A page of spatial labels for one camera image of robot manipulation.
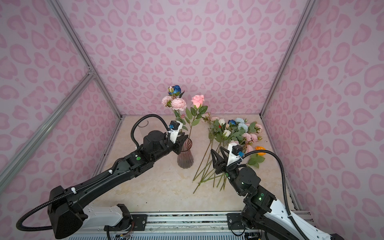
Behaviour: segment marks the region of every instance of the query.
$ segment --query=blue flower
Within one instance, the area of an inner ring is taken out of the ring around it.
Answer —
[[[242,119],[242,118],[236,118],[236,119],[235,119],[235,122],[241,122],[241,123],[244,123],[244,119]]]
[[[237,126],[235,120],[229,120],[229,121],[228,121],[228,124],[229,124],[229,125]]]
[[[172,93],[169,93],[169,95],[172,95],[172,94],[177,94],[177,93],[181,93],[181,88],[179,85],[175,85],[172,87],[173,88],[173,92]]]
[[[248,126],[245,124],[245,123],[239,123],[238,126],[237,126],[237,129],[244,129],[245,132],[248,132]]]

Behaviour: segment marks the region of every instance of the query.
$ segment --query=marble tabletop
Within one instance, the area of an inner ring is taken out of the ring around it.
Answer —
[[[249,122],[261,123],[259,115],[218,115],[226,121],[237,117],[247,118]],[[128,155],[135,150],[131,140],[130,132],[133,124],[141,116],[125,117],[118,136],[109,154],[104,170],[110,168],[113,162]],[[162,116],[166,123],[174,120],[174,116]],[[162,123],[151,118],[150,124],[153,130],[164,131]],[[155,162],[154,167],[137,178],[124,182],[102,196],[91,204],[99,207],[125,204],[131,212],[192,212],[192,211],[239,211],[244,207],[244,197],[238,196],[232,186],[227,182],[225,190],[220,191],[213,181],[202,183],[197,191],[198,180],[192,181],[201,159],[209,144],[207,123],[201,122],[192,129],[191,140],[193,142],[191,151],[194,164],[191,168],[183,169],[177,164],[177,155],[170,153]],[[142,143],[143,136],[139,128],[135,131],[135,138]],[[269,139],[265,131],[259,134],[263,137],[258,146],[272,151]],[[271,155],[264,155],[265,161],[260,168],[254,168],[256,174],[261,178],[264,188],[276,195],[283,202],[283,191],[281,188],[281,173],[277,161]]]

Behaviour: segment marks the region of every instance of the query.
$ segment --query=vase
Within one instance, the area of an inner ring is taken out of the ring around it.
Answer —
[[[193,164],[193,156],[191,153],[192,140],[187,138],[184,142],[181,152],[177,155],[177,164],[184,169],[190,168]]]

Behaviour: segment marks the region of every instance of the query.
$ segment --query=black mounting plate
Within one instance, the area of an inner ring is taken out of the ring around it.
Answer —
[[[229,230],[244,230],[240,214],[227,214],[227,223]]]
[[[144,231],[147,225],[147,214],[132,214],[133,222],[135,223],[133,231]]]

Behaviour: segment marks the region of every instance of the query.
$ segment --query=pink leopard print wallpaper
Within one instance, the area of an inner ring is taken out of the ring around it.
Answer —
[[[259,113],[305,0],[60,1],[123,114],[170,113],[170,85],[210,111]]]
[[[91,178],[116,122],[100,89],[91,82],[0,196],[1,239],[54,239],[52,230],[21,232],[16,221],[46,202],[51,189]],[[25,225],[50,225],[46,209],[28,218]]]
[[[384,239],[384,1],[321,0],[266,114],[304,209]]]
[[[44,0],[0,2],[0,172],[87,70]]]

